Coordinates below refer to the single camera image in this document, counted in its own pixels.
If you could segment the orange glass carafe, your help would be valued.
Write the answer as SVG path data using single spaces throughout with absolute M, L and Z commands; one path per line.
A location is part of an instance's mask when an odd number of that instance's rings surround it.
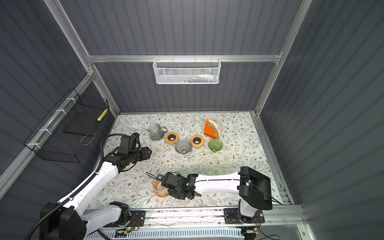
M 152 185 L 154 187 L 155 195 L 160 198 L 167 197 L 169 195 L 168 189 L 161 186 L 161 183 L 157 180 L 153 180 Z

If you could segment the grey glass dripper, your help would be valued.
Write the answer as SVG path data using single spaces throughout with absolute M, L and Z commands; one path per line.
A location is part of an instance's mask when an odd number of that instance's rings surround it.
M 188 139 L 181 139 L 175 144 L 176 152 L 182 155 L 189 153 L 192 147 L 192 143 Z

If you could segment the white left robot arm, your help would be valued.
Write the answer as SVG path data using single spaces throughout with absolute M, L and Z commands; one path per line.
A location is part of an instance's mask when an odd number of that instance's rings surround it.
M 96 169 L 67 196 L 57 203 L 47 203 L 38 222 L 41 240 L 82 240 L 108 224 L 131 226 L 129 206 L 111 202 L 107 207 L 91 213 L 85 210 L 91 200 L 119 173 L 130 170 L 136 163 L 148 160 L 152 151 L 142 147 L 140 135 L 119 134 L 120 146 L 107 155 L 101 155 Z

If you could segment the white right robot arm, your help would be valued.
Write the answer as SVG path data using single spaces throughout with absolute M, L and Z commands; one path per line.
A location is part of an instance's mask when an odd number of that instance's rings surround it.
M 221 176 L 189 174 L 183 177 L 168 172 L 158 174 L 156 180 L 168 189 L 170 196 L 179 200 L 218 193 L 240 196 L 238 210 L 241 216 L 248 218 L 254 217 L 258 210 L 273 209 L 271 179 L 250 167 L 241 167 L 239 172 Z

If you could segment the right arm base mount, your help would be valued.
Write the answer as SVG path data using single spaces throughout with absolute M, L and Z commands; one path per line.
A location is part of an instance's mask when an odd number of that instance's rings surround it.
M 265 223 L 264 213 L 262 210 L 257 210 L 250 217 L 242 215 L 239 209 L 225 208 L 224 218 L 226 224 L 263 224 Z

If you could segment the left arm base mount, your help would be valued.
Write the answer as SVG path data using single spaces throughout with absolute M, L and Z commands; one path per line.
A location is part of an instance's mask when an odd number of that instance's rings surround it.
M 120 216 L 116 222 L 109 223 L 105 225 L 105 228 L 112 227 L 133 227 L 139 228 L 144 225 L 146 211 L 132 211 L 130 210 L 129 205 L 121 203 L 121 202 L 111 202 L 110 206 L 119 207 L 122 211 Z

